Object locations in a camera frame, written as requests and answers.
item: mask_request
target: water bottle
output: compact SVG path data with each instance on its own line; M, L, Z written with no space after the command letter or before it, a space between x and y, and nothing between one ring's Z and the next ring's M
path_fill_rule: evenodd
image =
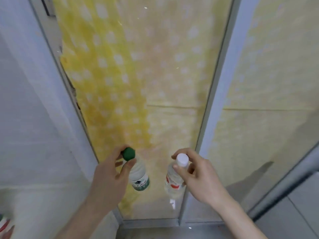
M135 154L133 148L126 148L121 152L125 162L136 158L136 164L134 164L129 174L129 182L133 188L137 191L143 191L150 185L150 179L146 174L145 165L142 159Z
M165 179L165 191L172 199L180 197L185 190L183 185L183 179L173 169L174 164L178 164L181 167L187 168L189 158L186 154L178 154L174 162L168 166L166 179Z

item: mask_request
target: forearm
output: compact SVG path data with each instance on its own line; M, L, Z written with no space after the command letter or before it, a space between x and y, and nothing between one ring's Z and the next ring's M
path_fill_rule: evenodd
M217 212L236 239L267 239L233 198L227 198Z
M95 210L90 203L84 201L55 239L90 238L102 219L103 214Z

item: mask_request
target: left hand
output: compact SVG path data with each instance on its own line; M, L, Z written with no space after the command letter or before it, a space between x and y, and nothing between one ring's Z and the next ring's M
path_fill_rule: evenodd
M122 158L121 151L127 147L129 145L124 144L115 148L105 161L96 166L86 203L101 216L105 216L114 209L125 194L129 173L136 159L125 163L120 173L117 173L115 168L123 164L122 161L117 162L117 160Z

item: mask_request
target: hand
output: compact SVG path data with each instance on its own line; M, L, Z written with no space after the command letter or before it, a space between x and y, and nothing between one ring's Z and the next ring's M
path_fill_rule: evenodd
M177 164L173 165L173 169L182 177L189 191L198 201L212 206L218 212L232 198L221 184L213 165L191 148L177 150L172 158L176 159L180 153L187 154L191 164L188 170Z
M136 163L136 159L125 163L120 173L117 173L115 167L123 164L122 161L117 162L117 160L122 158L121 151L127 147L129 145L115 148L105 161L96 166L86 203L94 212L100 213L101 216L105 216L114 209L125 194L129 173Z

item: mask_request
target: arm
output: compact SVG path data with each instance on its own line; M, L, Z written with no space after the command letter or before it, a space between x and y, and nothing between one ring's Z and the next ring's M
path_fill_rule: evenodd
M192 163L188 170L178 165L173 166L174 170L198 201L217 211L236 239L267 239L223 187L209 160L190 148L179 149L172 158L176 159L179 153L187 154Z
M123 165L120 173L116 172L115 167L122 165L116 160L122 158L120 153L127 147L123 145L116 148L111 156L96 167L89 195L55 239L89 238L104 216L121 201L130 170L136 163L136 159L132 159Z

